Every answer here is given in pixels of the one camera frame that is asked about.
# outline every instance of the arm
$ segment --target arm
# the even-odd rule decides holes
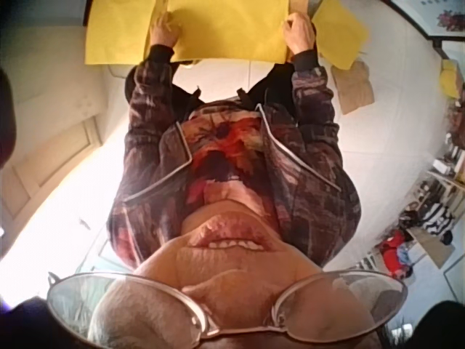
[[[337,145],[339,126],[334,123],[333,92],[328,74],[318,64],[315,29],[306,15],[293,13],[284,24],[284,38],[295,54],[296,73],[292,78],[296,118],[307,150],[324,153],[342,166]]]
[[[169,65],[179,32],[170,30],[163,16],[151,28],[152,47],[135,73],[136,87],[129,107],[129,130],[125,137],[124,173],[107,221],[110,241],[116,254],[128,265],[137,264],[123,200],[151,184],[160,154],[163,133],[175,122],[171,108],[172,72]]]

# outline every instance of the striped fabric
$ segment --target striped fabric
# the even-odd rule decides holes
[[[421,221],[423,229],[432,235],[442,235],[454,226],[455,217],[449,208],[440,203],[433,204]]]

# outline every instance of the eyeglass frame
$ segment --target eyeglass frame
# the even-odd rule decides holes
[[[401,301],[398,302],[394,310],[389,314],[386,319],[380,323],[380,324],[374,324],[372,327],[369,327],[365,331],[358,333],[356,335],[352,335],[349,337],[345,337],[342,339],[337,339],[337,340],[308,340],[301,338],[299,336],[296,336],[289,332],[289,329],[286,327],[285,324],[280,325],[280,321],[278,320],[278,311],[281,307],[281,305],[287,300],[288,296],[290,294],[293,294],[297,290],[301,289],[303,286],[310,284],[313,281],[318,280],[319,278],[324,278],[330,275],[341,275],[341,274],[347,274],[347,273],[364,273],[364,274],[371,274],[373,276],[383,276],[385,278],[390,278],[394,281],[396,281],[399,285],[402,287],[402,299]],[[133,275],[133,274],[128,274],[128,273],[117,273],[117,272],[89,272],[89,273],[78,273],[78,274],[73,274],[71,276],[68,276],[66,278],[58,278],[55,274],[49,273],[49,291],[47,292],[46,295],[46,303],[47,307],[54,317],[54,319],[69,333],[71,333],[74,337],[77,337],[80,341],[85,342],[87,345],[91,345],[93,347],[97,347],[96,343],[90,342],[87,338],[81,337],[77,335],[75,332],[73,332],[68,326],[63,324],[62,319],[60,318],[59,315],[57,315],[54,311],[54,308],[50,304],[50,293],[51,291],[58,285],[63,283],[64,281],[67,281],[71,278],[76,278],[76,277],[82,277],[82,276],[103,276],[106,278],[111,278],[114,281],[120,280],[138,280],[141,281],[141,284],[145,284],[147,286],[153,286],[156,285],[156,289],[159,289],[162,292],[165,292],[169,294],[170,296],[176,298],[180,302],[182,302],[196,317],[195,320],[195,325],[197,326],[198,324],[200,325],[199,333],[197,338],[194,339],[192,346],[190,346],[189,349],[195,349],[197,348],[201,341],[203,340],[212,340],[217,337],[221,337],[224,335],[228,334],[250,334],[250,333],[260,333],[260,332],[273,332],[273,333],[280,333],[280,334],[286,334],[293,340],[297,340],[300,342],[308,343],[308,344],[334,344],[334,343],[340,343],[340,342],[345,342],[347,340],[354,340],[360,337],[364,337],[367,334],[370,334],[371,332],[376,331],[379,327],[383,326],[386,322],[391,320],[401,309],[403,306],[405,300],[407,299],[408,296],[408,289],[407,286],[401,281],[397,280],[385,273],[381,273],[378,271],[374,270],[361,270],[361,269],[351,269],[351,270],[335,270],[335,271],[329,271],[329,272],[322,272],[322,273],[317,273],[311,276],[308,276],[306,278],[303,278],[302,280],[297,281],[296,283],[290,285],[287,289],[285,289],[280,296],[276,299],[274,302],[273,306],[270,309],[271,312],[271,319],[273,325],[268,325],[268,326],[256,326],[256,327],[250,327],[247,329],[220,329],[214,321],[206,314],[205,310],[192,298],[187,296],[186,294],[182,293],[180,290],[175,289],[174,287],[168,286],[166,284],[163,284],[159,281],[154,281],[147,279],[143,276],[138,276],[138,275]],[[217,329],[209,331],[211,327],[216,327]]]

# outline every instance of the eyeglasses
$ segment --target eyeglasses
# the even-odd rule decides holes
[[[162,340],[168,348],[182,349],[254,332],[278,332],[312,344],[340,342],[378,329],[407,298],[404,283],[382,273],[319,273],[287,288],[263,326],[225,329],[186,294],[140,276],[82,273],[54,278],[51,285],[47,304],[52,315],[71,334],[99,348],[111,348],[115,335],[119,343],[127,336],[131,343]],[[246,317],[248,310],[243,311]]]

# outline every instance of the teeth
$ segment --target teeth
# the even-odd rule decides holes
[[[244,249],[250,249],[252,251],[263,251],[264,248],[262,245],[255,244],[253,241],[245,240],[224,240],[219,243],[211,242],[209,244],[210,249],[226,249],[228,247],[241,246]]]

